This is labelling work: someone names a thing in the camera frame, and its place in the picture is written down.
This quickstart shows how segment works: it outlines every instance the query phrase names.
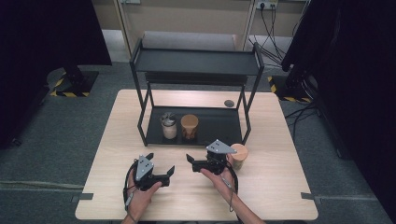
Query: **wooden table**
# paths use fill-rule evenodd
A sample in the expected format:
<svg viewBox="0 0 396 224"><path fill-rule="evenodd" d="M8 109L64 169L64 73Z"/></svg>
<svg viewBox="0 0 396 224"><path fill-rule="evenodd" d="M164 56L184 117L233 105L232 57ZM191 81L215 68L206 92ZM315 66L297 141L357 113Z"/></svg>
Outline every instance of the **wooden table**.
<svg viewBox="0 0 396 224"><path fill-rule="evenodd" d="M221 106L238 98L237 91L153 91L156 105ZM241 132L246 129L240 109ZM139 155L154 153L155 175L176 166L170 186L160 188L142 220L236 220L228 204L200 173L194 173L186 153L205 160L204 147L148 145L144 147L136 124L141 108L135 90L119 92L92 164L76 217L84 220L120 220L126 215L122 188L128 168ZM143 126L147 129L149 111ZM313 220L318 210L310 193L284 115L276 96L257 92L249 112L252 131L246 147L249 154L241 170L239 197L264 220Z"/></svg>

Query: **shelf bottom tray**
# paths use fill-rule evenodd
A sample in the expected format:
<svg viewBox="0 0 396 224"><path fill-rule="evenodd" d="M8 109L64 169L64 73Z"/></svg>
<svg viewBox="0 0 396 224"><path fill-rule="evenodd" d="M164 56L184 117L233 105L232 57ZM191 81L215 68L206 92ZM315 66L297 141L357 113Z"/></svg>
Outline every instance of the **shelf bottom tray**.
<svg viewBox="0 0 396 224"><path fill-rule="evenodd" d="M177 136L174 139L167 139L163 136L160 117L165 112L172 112L176 115ZM199 120L195 140L186 140L182 137L180 121L187 114L193 114ZM148 144L207 146L216 139L229 146L242 142L239 114L236 109L179 106L154 106L152 108L146 135Z"/></svg>

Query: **paper cup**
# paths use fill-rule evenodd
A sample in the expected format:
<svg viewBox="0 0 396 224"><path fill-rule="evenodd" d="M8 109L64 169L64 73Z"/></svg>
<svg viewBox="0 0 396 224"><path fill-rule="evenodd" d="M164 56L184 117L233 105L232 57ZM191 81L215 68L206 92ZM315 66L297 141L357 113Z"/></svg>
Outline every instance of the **paper cup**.
<svg viewBox="0 0 396 224"><path fill-rule="evenodd" d="M172 126L163 125L163 136L167 139L174 139L177 135L177 126L176 124Z"/></svg>
<svg viewBox="0 0 396 224"><path fill-rule="evenodd" d="M248 157L248 149L242 144L233 144L231 148L237 151L236 153L231 154L233 156L233 168L235 170L240 170L245 159Z"/></svg>
<svg viewBox="0 0 396 224"><path fill-rule="evenodd" d="M193 140L197 136L199 120L195 115L188 114L181 118L181 131L183 138Z"/></svg>

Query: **wall outlet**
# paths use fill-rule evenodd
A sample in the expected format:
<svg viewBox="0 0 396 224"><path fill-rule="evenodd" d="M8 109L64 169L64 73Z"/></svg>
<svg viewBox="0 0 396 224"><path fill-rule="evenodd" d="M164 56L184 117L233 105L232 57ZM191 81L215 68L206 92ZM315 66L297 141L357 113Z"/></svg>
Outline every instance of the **wall outlet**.
<svg viewBox="0 0 396 224"><path fill-rule="evenodd" d="M140 4L140 0L120 0L123 4Z"/></svg>
<svg viewBox="0 0 396 224"><path fill-rule="evenodd" d="M264 4L263 10L272 10L277 8L277 0L258 0L257 9L262 9L262 4Z"/></svg>

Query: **shelf top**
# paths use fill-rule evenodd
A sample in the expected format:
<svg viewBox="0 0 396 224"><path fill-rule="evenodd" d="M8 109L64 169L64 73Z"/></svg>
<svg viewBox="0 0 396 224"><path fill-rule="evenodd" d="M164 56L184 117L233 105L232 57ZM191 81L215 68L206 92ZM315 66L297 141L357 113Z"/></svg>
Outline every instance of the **shelf top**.
<svg viewBox="0 0 396 224"><path fill-rule="evenodd" d="M208 51L141 48L137 72L257 76L259 66L252 51Z"/></svg>

